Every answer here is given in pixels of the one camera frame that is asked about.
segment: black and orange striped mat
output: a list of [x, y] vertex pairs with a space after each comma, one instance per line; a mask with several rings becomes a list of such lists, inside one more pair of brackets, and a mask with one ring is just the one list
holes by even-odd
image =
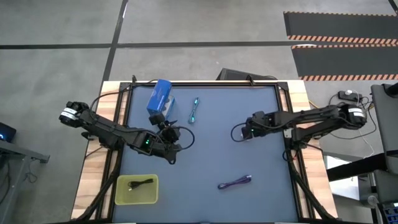
[[398, 44], [398, 17], [379, 14], [284, 12], [290, 40]]
[[305, 81], [398, 80], [398, 45], [339, 44], [292, 46]]

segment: yellow plastic tray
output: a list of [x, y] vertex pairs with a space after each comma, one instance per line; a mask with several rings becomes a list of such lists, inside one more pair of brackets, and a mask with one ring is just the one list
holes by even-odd
[[[153, 183], [142, 184], [135, 189], [129, 190], [130, 181], [143, 181], [153, 179]], [[120, 175], [116, 183], [116, 205], [142, 205], [157, 202], [159, 195], [159, 178], [155, 174], [146, 175]]]

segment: wooden table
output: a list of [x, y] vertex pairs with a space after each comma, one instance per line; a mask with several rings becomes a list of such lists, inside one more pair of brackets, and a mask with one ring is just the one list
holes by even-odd
[[[101, 90], [101, 95], [106, 93], [112, 93], [119, 91], [119, 85], [124, 81], [110, 81], [104, 82]], [[192, 81], [192, 82], [225, 82], [225, 81]], [[293, 106], [293, 111], [309, 110], [310, 104], [308, 102], [307, 92], [305, 90], [304, 81], [302, 80], [279, 80], [274, 82], [287, 82], [289, 85], [290, 99]], [[116, 101], [118, 95], [109, 95], [100, 98], [97, 108], [97, 114], [104, 116], [107, 119], [113, 120], [114, 112], [116, 108]], [[124, 108], [126, 105], [126, 96], [122, 100], [121, 113], [119, 115], [119, 122], [122, 123], [124, 118]], [[282, 104], [284, 109], [287, 110], [286, 102], [283, 100]], [[311, 124], [302, 124], [301, 127], [308, 127]], [[319, 146], [319, 142], [311, 140], [310, 144]], [[87, 154], [99, 148], [100, 144], [97, 140], [90, 141], [87, 148]], [[96, 194], [100, 190], [101, 180], [103, 177], [104, 163], [106, 159], [107, 149], [100, 149], [90, 157], [88, 157], [83, 164], [80, 182], [76, 193], [75, 204], [72, 210], [71, 218], [79, 217], [95, 198]], [[325, 207], [325, 209], [334, 217], [337, 217], [337, 211], [333, 196], [331, 194], [328, 176], [326, 174], [325, 164], [323, 162], [322, 152], [318, 149], [308, 147], [302, 150], [304, 166], [307, 173], [307, 179], [311, 191], [314, 193], [319, 202]], [[302, 204], [303, 216], [308, 217], [307, 204], [305, 196], [301, 190], [299, 190], [300, 202]], [[102, 216], [106, 217], [109, 208], [110, 190], [107, 192]]]

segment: blue mat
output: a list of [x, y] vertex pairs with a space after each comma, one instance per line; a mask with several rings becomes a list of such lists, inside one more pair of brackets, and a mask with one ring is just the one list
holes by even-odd
[[[129, 126], [151, 126], [146, 111], [152, 88], [134, 90]], [[233, 142], [231, 128], [254, 112], [277, 111], [274, 87], [183, 88], [173, 87], [176, 99], [169, 121], [190, 128], [194, 145], [177, 154], [175, 165], [165, 159], [138, 155], [125, 147], [121, 175], [157, 174], [159, 200], [153, 205], [115, 205], [113, 222], [296, 222], [289, 168], [282, 159], [282, 133], [247, 142]], [[194, 124], [188, 124], [193, 100], [200, 104]], [[240, 136], [240, 127], [236, 129]], [[190, 144], [181, 130], [178, 143]], [[252, 175], [252, 182], [218, 190], [217, 185]]]

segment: gray floor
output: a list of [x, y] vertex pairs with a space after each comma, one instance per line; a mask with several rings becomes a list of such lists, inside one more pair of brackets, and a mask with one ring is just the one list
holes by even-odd
[[[121, 0], [0, 0], [0, 44], [110, 43]], [[130, 0], [119, 42], [287, 40], [283, 11], [393, 14], [387, 0]], [[67, 221], [87, 142], [58, 122], [65, 103], [98, 95], [108, 49], [0, 50], [0, 121], [18, 130], [16, 143], [51, 155], [19, 197], [14, 223]], [[297, 79], [289, 47], [119, 49], [110, 80], [214, 80], [232, 68]], [[368, 95], [376, 81], [307, 82], [308, 97], [325, 106], [338, 90]], [[369, 122], [363, 133], [372, 130]], [[357, 131], [342, 130], [340, 136]], [[366, 139], [381, 152], [379, 133]], [[325, 151], [368, 156], [362, 140], [326, 136]], [[370, 222], [370, 212], [335, 198], [344, 220]]]

